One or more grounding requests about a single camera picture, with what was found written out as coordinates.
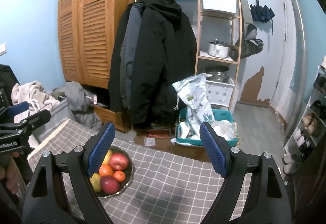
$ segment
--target teal basket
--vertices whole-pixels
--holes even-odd
[[[177,140],[177,142],[180,142],[180,143],[189,143],[189,144],[192,144],[195,146],[202,146],[203,143],[201,140],[182,139],[182,138],[178,137],[178,135],[180,135],[180,120],[185,119],[186,114],[187,114],[187,108],[183,108],[179,114],[179,123],[178,123],[178,128],[177,128],[176,140]],[[214,118],[216,121],[228,120],[230,123],[234,122],[230,111],[213,109],[213,114],[214,114]],[[227,142],[230,145],[230,147],[235,147],[237,145],[237,143],[239,142],[239,138],[227,140]]]

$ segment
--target gray plaid cloth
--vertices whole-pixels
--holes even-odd
[[[43,151],[69,152],[77,145],[84,145],[94,134],[96,132],[70,120],[29,159],[29,164],[34,170]],[[124,193],[100,198],[115,224],[198,224],[203,220],[223,183],[223,178],[215,173],[210,163],[118,139],[113,145],[125,150],[135,166],[133,181]],[[63,179],[73,213],[83,218],[69,175],[64,173]],[[241,215],[249,184],[250,175],[246,175],[231,219]]]

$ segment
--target white towel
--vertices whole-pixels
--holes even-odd
[[[29,103],[29,109],[27,111],[15,116],[15,123],[19,123],[21,120],[40,110],[50,110],[60,103],[51,95],[46,94],[43,85],[37,81],[26,83],[24,85],[16,84],[11,92],[11,100],[13,105],[21,102]],[[33,135],[28,139],[28,143],[33,148],[36,148],[39,145]]]

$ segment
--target gray laundry hamper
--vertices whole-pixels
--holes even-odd
[[[59,96],[59,101],[60,103],[50,110],[50,121],[33,131],[33,136],[39,143],[44,141],[54,130],[60,126],[62,122],[68,119],[75,120],[75,117],[69,108],[68,99]]]

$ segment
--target blue gripper pad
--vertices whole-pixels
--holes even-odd
[[[97,173],[115,138],[115,126],[113,123],[106,122],[97,135],[90,137],[84,147],[84,169],[90,178]]]
[[[21,102],[19,104],[16,104],[14,106],[10,106],[7,110],[7,116],[8,117],[14,117],[18,114],[21,114],[29,109],[29,103],[28,102]]]
[[[229,144],[223,137],[215,133],[208,122],[200,126],[199,135],[215,172],[226,178],[231,167]]]

